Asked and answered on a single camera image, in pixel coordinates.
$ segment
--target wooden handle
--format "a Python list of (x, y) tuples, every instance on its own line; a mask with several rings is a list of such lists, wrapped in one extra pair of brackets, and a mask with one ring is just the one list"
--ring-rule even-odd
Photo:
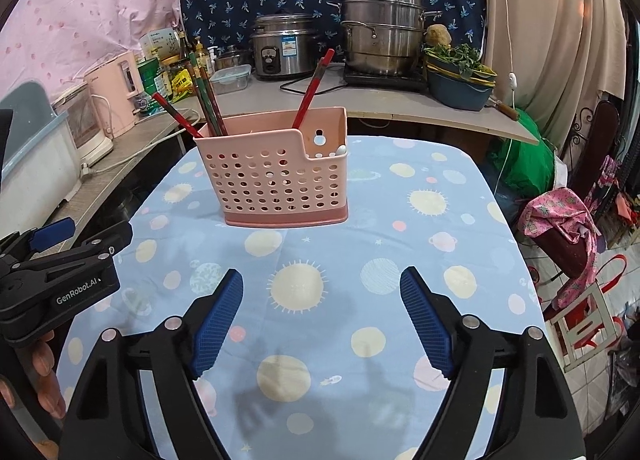
[(511, 108), (508, 104), (496, 103), (494, 106), (498, 112), (502, 112), (509, 119), (512, 119), (514, 121), (517, 121), (520, 119), (520, 113), (517, 110), (514, 110), (513, 108)]

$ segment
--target chopsticks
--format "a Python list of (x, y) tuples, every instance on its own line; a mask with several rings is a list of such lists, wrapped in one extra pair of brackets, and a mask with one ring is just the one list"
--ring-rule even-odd
[(158, 101), (158, 104), (164, 108), (164, 110), (166, 110), (166, 112), (173, 117), (176, 121), (178, 121), (178, 124), (180, 126), (182, 126), (182, 128), (184, 128), (187, 133), (189, 133), (190, 135), (192, 135), (195, 139), (199, 139), (201, 137), (203, 137), (203, 135), (201, 135), (191, 124), (190, 122), (188, 122), (187, 119), (185, 119), (184, 117), (182, 117), (182, 115), (171, 105), (171, 103), (169, 103), (169, 101), (167, 101), (164, 97), (162, 97), (162, 95), (158, 92), (153, 92), (153, 94), (151, 94), (151, 97), (153, 99), (155, 99), (156, 101)]
[(202, 75), (202, 80), (204, 81), (204, 88), (207, 91), (207, 96), (209, 97), (209, 102), (211, 103), (211, 107), (213, 108), (213, 114), (216, 117), (216, 123), (220, 128), (220, 132), (222, 135), (228, 135), (226, 132), (225, 122), (222, 119), (222, 113), (220, 112), (220, 107), (218, 106), (218, 101), (216, 101), (216, 96), (213, 94), (213, 88), (211, 87), (211, 82), (209, 81), (209, 74), (207, 73), (207, 69), (203, 66), (200, 67), (200, 74)]
[(327, 66), (329, 65), (329, 63), (331, 63), (334, 54), (334, 49), (328, 49), (326, 51), (326, 54), (322, 57), (322, 60), (320, 60), (320, 62), (318, 63), (316, 71), (314, 72), (314, 76), (311, 78), (309, 86), (306, 87), (305, 97), (302, 98), (302, 103), (300, 103), (300, 108), (298, 109), (298, 113), (296, 114), (296, 119), (293, 121), (292, 128), (295, 128), (297, 130), (300, 129), (300, 125), (305, 119), (306, 111), (309, 110), (309, 105), (311, 104), (314, 95), (318, 91), (320, 81), (322, 81), (322, 76), (324, 76), (324, 71), (326, 71)]
[(202, 113), (204, 114), (204, 118), (207, 121), (207, 126), (209, 127), (209, 133), (212, 137), (216, 135), (222, 135), (220, 128), (214, 121), (213, 117), (213, 109), (211, 104), (209, 103), (209, 98), (207, 98), (207, 93), (205, 91), (204, 82), (202, 80), (202, 76), (200, 74), (200, 68), (198, 67), (198, 63), (196, 62), (196, 55), (191, 52), (189, 55), (190, 62), (187, 62), (187, 69), (189, 70), (189, 75), (191, 76), (191, 81), (193, 82), (193, 91), (196, 93), (198, 97), (198, 101), (200, 102), (200, 108), (202, 108)]

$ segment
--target stainless steel steamer pot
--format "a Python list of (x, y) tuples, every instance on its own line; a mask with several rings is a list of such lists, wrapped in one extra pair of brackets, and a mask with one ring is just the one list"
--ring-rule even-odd
[(342, 0), (346, 64), (382, 76), (404, 76), (418, 59), (425, 18), (422, 0)]

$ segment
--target green plastic bag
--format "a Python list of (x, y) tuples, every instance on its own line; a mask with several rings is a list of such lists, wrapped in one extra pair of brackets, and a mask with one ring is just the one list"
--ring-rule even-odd
[(534, 146), (520, 141), (501, 141), (497, 148), (489, 152), (489, 161), (498, 169), (502, 169), (504, 160), (508, 160), (502, 173), (502, 182), (509, 186), (522, 198), (535, 198), (551, 190), (554, 181), (554, 155), (546, 146), (533, 119), (523, 110), (519, 123), (535, 135), (540, 144)]

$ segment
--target pot handle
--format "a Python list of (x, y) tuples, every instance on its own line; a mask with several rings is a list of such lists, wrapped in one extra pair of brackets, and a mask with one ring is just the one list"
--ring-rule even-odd
[(373, 28), (372, 26), (370, 26), (369, 24), (365, 24), (364, 22), (356, 22), (355, 20), (343, 20), (340, 22), (340, 25), (342, 26), (360, 26), (360, 27), (364, 27), (367, 29), (371, 30), (371, 37), (372, 38), (377, 38), (378, 35), (376, 34), (376, 30), (375, 28)]
[(442, 11), (423, 11), (420, 13), (420, 20), (425, 21), (430, 16), (441, 15)]
[(341, 4), (337, 4), (335, 2), (329, 2), (327, 0), (325, 0), (324, 3), (327, 4), (327, 5), (330, 5), (331, 7), (335, 7), (336, 9), (338, 9), (339, 13), (342, 12), (342, 5)]

